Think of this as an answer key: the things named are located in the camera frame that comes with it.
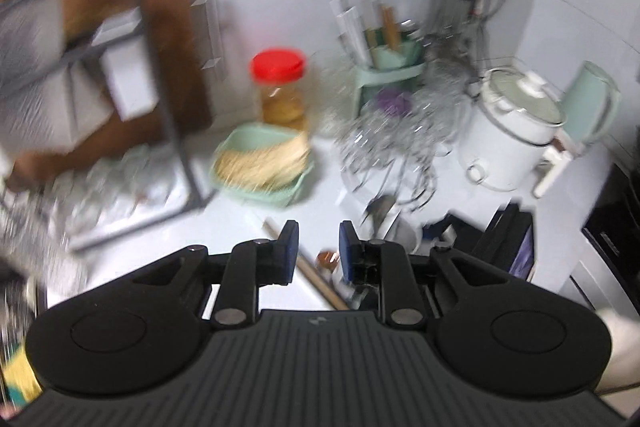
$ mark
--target red lid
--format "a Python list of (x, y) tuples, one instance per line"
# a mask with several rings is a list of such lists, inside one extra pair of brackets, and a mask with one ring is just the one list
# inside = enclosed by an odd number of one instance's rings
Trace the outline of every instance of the red lid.
[(255, 55), (251, 73), (258, 84), (286, 84), (305, 74), (306, 57), (298, 50), (271, 48)]

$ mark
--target green basket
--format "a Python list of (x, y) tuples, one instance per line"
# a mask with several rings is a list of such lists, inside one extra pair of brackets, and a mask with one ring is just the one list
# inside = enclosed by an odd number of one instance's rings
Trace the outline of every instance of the green basket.
[(265, 123), (246, 123), (237, 127), (218, 147), (213, 155), (213, 163), (210, 169), (211, 179), (214, 186), (233, 197), (241, 200), (257, 201), (258, 203), (270, 204), (272, 206), (287, 206), (293, 203), (300, 194), (303, 181), (311, 169), (314, 167), (311, 158), (308, 165), (300, 176), (291, 182), (287, 187), (279, 190), (246, 190), (244, 188), (226, 185), (216, 174), (216, 163), (220, 153), (226, 150), (240, 152), (255, 151), (272, 147), (279, 143), (295, 138), (299, 133), (284, 127), (267, 125)]

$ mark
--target rice cooker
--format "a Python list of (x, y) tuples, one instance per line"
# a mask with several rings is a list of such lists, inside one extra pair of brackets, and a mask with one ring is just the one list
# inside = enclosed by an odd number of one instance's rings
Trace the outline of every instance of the rice cooker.
[(559, 103), (537, 74), (487, 71), (458, 157), (472, 183), (515, 190), (540, 162), (565, 122)]

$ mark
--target screw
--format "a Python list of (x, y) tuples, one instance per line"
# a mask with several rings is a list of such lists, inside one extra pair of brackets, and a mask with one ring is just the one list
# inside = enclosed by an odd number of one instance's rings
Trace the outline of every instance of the screw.
[(214, 318), (223, 326), (236, 326), (246, 320), (246, 313), (238, 308), (223, 308), (216, 312)]
[(413, 308), (400, 308), (391, 313), (391, 320), (401, 326), (413, 326), (422, 320), (422, 314)]

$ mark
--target pot lid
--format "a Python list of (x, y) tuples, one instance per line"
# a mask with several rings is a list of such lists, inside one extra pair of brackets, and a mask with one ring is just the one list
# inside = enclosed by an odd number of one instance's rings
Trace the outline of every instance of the pot lid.
[(544, 86), (545, 80), (533, 71), (526, 74), (517, 70), (496, 69), (489, 72), (489, 87), (496, 96), (524, 110), (529, 116), (549, 125), (562, 125), (564, 112)]

